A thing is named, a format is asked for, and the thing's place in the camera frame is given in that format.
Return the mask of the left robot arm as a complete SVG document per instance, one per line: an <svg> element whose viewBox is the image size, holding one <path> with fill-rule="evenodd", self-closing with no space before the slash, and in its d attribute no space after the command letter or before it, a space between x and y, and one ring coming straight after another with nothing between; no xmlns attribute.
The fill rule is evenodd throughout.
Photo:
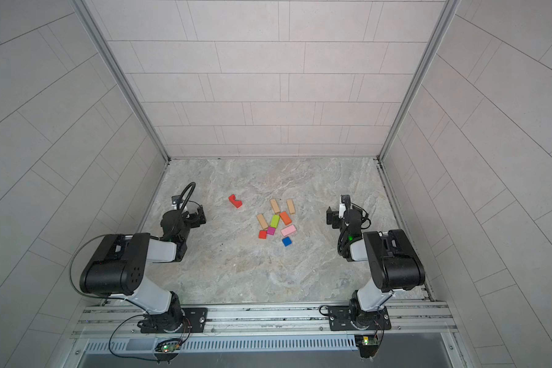
<svg viewBox="0 0 552 368"><path fill-rule="evenodd" d="M204 330L208 310L183 308L178 295L145 276L147 263L182 262L192 228L206 223L202 206L195 210L174 209L160 225L162 238L150 233L105 235L82 271L79 286L84 294L119 298L141 309L137 323L143 334L188 334Z"/></svg>

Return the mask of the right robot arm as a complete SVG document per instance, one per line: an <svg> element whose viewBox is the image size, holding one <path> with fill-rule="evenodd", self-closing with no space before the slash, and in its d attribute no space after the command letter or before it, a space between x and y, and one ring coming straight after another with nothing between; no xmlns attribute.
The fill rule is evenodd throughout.
<svg viewBox="0 0 552 368"><path fill-rule="evenodd" d="M387 331L385 303L398 290L410 291L425 282L423 264L401 229L368 232L366 214L358 208L343 213L328 209L326 222L340 231L337 252L348 262L366 262L370 279L354 291L347 307L328 307L332 331Z"/></svg>

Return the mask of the natural wood block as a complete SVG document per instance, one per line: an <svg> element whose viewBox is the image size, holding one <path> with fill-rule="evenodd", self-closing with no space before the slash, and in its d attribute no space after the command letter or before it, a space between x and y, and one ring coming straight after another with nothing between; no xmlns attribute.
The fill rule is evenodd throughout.
<svg viewBox="0 0 552 368"><path fill-rule="evenodd" d="M290 214L295 214L296 213L296 209L295 209L294 202L293 202L292 199L287 200L287 207L288 207L288 212Z"/></svg>
<svg viewBox="0 0 552 368"><path fill-rule="evenodd" d="M270 200L271 208L274 211L274 214L278 215L281 213L280 207L275 199Z"/></svg>
<svg viewBox="0 0 552 368"><path fill-rule="evenodd" d="M257 214L257 220L259 221L262 230L267 231L269 228L268 222L262 214Z"/></svg>

